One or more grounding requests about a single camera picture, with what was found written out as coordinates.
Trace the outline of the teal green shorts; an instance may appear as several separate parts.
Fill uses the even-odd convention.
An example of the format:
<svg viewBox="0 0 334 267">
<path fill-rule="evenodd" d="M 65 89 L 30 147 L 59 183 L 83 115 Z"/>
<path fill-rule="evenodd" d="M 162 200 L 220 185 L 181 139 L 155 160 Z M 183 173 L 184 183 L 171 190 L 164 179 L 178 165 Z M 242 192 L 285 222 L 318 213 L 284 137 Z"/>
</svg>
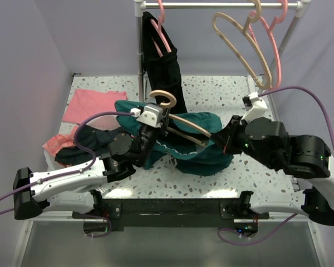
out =
<svg viewBox="0 0 334 267">
<path fill-rule="evenodd" d="M 114 104 L 117 112 L 129 112 L 132 108 L 145 105 L 141 102 L 126 100 L 119 100 Z M 177 116 L 202 127 L 211 134 L 222 129 L 220 117 L 211 112 L 181 113 L 177 114 Z M 138 134 L 141 124 L 136 121 L 136 118 L 118 116 L 116 119 L 120 126 L 127 130 L 129 134 L 133 136 Z M 200 176 L 215 175 L 232 163 L 233 155 L 224 154 L 223 149 L 220 149 L 214 142 L 209 141 L 206 136 L 199 134 L 197 130 L 175 120 L 169 122 L 169 127 L 203 140 L 203 142 L 206 141 L 207 146 L 198 146 L 196 143 L 179 135 L 168 133 L 167 137 L 160 136 L 158 138 L 146 164 L 143 166 L 144 169 L 151 169 L 154 163 L 166 155 L 170 155 L 174 159 L 176 168 L 179 171 Z"/>
</svg>

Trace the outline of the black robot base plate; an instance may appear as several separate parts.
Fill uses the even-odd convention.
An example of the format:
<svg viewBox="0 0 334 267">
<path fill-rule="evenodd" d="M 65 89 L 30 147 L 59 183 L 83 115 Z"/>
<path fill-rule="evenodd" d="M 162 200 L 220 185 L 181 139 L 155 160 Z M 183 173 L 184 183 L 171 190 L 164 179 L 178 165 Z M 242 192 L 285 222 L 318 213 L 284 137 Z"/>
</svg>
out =
<svg viewBox="0 0 334 267">
<path fill-rule="evenodd" d="M 269 219 L 269 213 L 250 209 L 251 192 L 237 198 L 103 199 L 94 193 L 94 209 L 72 213 L 73 219 L 108 219 L 113 231 L 125 227 L 224 228 L 234 220 Z"/>
</svg>

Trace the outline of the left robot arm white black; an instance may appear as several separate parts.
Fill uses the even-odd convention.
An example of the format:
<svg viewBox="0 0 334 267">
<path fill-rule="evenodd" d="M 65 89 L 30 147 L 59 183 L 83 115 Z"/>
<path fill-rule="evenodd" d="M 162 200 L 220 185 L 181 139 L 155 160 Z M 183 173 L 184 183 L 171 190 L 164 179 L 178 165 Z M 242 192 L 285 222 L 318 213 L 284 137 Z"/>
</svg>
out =
<svg viewBox="0 0 334 267">
<path fill-rule="evenodd" d="M 108 152 L 91 161 L 51 172 L 17 171 L 13 183 L 14 218 L 26 220 L 48 211 L 73 211 L 98 218 L 104 204 L 97 187 L 132 176 L 146 164 L 166 128 L 142 125 L 137 134 L 118 134 Z"/>
</svg>

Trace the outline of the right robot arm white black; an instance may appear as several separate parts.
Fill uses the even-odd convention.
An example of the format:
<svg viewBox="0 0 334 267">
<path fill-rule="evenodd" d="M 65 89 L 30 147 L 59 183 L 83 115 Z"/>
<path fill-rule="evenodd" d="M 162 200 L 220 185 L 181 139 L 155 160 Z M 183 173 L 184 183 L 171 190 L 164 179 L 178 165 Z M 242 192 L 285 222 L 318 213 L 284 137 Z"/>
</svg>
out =
<svg viewBox="0 0 334 267">
<path fill-rule="evenodd" d="M 233 116 L 210 139 L 225 154 L 246 154 L 263 166 L 307 180 L 312 187 L 283 195 L 243 191 L 229 210 L 242 218 L 254 214 L 300 214 L 318 224 L 334 226 L 334 158 L 323 139 L 289 135 L 282 122 L 265 117 L 251 122 Z"/>
</svg>

